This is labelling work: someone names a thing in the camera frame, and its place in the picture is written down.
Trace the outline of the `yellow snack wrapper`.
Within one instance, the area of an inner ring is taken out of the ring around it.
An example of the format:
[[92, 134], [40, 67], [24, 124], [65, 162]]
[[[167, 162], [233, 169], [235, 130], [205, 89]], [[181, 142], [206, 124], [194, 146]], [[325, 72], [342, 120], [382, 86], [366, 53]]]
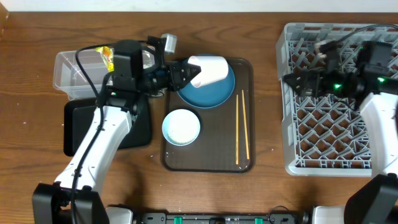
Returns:
[[114, 62], [113, 62], [113, 57], [114, 57], [114, 52], [113, 49], [108, 47], [108, 46], [103, 46], [103, 47], [96, 47], [95, 51], [98, 52], [109, 72], [114, 71]]

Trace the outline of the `light blue rice bowl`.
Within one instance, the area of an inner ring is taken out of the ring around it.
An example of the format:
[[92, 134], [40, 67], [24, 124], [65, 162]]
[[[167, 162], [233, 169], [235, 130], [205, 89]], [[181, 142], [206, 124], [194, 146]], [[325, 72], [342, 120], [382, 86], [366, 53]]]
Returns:
[[174, 146], [191, 144], [199, 136], [200, 129], [198, 116], [186, 109], [171, 111], [162, 122], [162, 134]]

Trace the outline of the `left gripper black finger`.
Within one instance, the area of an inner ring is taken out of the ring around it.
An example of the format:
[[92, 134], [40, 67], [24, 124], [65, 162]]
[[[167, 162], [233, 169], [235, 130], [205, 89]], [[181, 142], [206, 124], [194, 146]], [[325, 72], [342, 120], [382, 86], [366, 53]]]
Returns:
[[180, 78], [171, 78], [169, 83], [170, 91], [179, 91], [182, 88], [185, 88], [190, 82], [191, 78], [188, 79], [180, 79]]
[[170, 72], [173, 81], [191, 81], [201, 72], [201, 66], [175, 62], [170, 64]]

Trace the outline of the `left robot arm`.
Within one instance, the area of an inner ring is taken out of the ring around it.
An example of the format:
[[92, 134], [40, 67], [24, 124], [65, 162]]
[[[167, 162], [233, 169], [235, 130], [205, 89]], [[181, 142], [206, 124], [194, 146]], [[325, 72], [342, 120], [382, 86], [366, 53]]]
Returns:
[[101, 89], [93, 90], [96, 109], [90, 128], [54, 183], [35, 188], [35, 223], [133, 223], [132, 209], [105, 207], [100, 193], [119, 145], [142, 113], [140, 100], [160, 90], [178, 91], [200, 73], [198, 65], [165, 61], [176, 44], [172, 34], [110, 44], [114, 69], [104, 76]]

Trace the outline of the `white cup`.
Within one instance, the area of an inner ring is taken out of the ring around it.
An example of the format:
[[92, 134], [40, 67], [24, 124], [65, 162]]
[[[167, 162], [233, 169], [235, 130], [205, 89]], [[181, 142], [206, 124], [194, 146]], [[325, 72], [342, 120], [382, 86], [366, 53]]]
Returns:
[[224, 80], [229, 71], [226, 59], [220, 56], [191, 56], [188, 63], [201, 68], [201, 72], [190, 82], [195, 88]]

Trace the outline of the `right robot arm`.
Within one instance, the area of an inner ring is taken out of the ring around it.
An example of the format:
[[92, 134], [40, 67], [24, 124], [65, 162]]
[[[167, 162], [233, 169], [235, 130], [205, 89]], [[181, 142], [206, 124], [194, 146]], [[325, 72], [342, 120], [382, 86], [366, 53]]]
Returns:
[[356, 71], [339, 70], [335, 41], [317, 45], [325, 68], [284, 75], [296, 94], [333, 94], [355, 101], [369, 138], [372, 179], [341, 207], [317, 206], [310, 223], [397, 223], [397, 80], [387, 77], [392, 44], [364, 41]]

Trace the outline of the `blue plate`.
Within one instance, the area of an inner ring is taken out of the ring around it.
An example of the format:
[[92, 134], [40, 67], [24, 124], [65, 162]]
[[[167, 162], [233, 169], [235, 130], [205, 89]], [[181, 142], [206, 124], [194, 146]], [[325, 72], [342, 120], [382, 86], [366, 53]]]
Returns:
[[197, 108], [214, 108], [223, 104], [232, 95], [236, 83], [231, 65], [229, 63], [228, 65], [228, 75], [224, 80], [214, 82], [201, 88], [195, 88], [189, 83], [185, 88], [179, 90], [177, 94], [184, 102]]

